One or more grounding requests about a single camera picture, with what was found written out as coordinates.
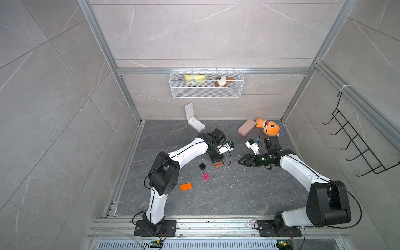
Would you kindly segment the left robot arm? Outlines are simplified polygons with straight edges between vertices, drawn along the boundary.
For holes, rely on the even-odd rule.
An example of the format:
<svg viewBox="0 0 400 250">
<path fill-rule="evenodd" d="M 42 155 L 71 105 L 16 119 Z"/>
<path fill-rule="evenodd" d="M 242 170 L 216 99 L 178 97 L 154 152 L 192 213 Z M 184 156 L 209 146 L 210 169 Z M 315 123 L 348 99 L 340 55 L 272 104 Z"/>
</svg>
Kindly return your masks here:
<svg viewBox="0 0 400 250">
<path fill-rule="evenodd" d="M 233 149 L 234 143 L 228 141 L 221 130 L 215 129 L 211 133 L 200 133 L 192 142 L 174 152 L 158 153 L 145 177 L 149 181 L 145 187 L 151 191 L 151 197 L 143 216 L 144 222 L 152 227 L 162 224 L 168 194 L 176 188 L 182 167 L 206 153 L 212 163 L 220 166 L 224 163 L 223 154 Z"/>
</svg>

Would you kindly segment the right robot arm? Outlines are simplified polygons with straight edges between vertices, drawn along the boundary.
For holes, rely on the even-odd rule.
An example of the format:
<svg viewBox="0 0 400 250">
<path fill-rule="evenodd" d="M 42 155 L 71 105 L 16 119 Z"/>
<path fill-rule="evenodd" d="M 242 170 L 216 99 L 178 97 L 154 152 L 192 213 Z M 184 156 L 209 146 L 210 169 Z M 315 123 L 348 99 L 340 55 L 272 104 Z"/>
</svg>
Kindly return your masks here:
<svg viewBox="0 0 400 250">
<path fill-rule="evenodd" d="M 295 227 L 332 227 L 352 220 L 349 192 L 341 181 L 332 181 L 305 164 L 292 150 L 284 150 L 278 138 L 266 138 L 265 153 L 260 152 L 258 142 L 250 139 L 245 144 L 253 151 L 238 163 L 246 167 L 280 167 L 290 173 L 308 191 L 305 207 L 278 212 L 273 229 Z"/>
</svg>

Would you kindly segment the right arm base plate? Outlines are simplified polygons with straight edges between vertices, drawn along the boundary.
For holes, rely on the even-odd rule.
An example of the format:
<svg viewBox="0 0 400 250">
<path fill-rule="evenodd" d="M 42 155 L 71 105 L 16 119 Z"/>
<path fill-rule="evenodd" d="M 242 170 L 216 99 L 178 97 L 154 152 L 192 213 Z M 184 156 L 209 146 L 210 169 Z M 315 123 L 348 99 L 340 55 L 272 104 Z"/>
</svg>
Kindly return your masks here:
<svg viewBox="0 0 400 250">
<path fill-rule="evenodd" d="M 257 220 L 254 228 L 261 237 L 298 237 L 302 232 L 298 227 L 286 227 L 280 220 Z"/>
</svg>

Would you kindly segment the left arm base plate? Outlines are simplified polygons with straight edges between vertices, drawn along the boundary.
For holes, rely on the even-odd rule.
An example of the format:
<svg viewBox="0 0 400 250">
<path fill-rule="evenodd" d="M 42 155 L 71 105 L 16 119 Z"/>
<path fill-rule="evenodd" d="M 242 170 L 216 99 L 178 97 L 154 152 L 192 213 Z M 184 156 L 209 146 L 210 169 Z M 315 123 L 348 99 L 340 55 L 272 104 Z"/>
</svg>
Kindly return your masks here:
<svg viewBox="0 0 400 250">
<path fill-rule="evenodd" d="M 143 220 L 136 222 L 134 236 L 143 237 L 174 237 L 177 230 L 176 220 L 162 220 L 160 223 L 153 225 Z"/>
</svg>

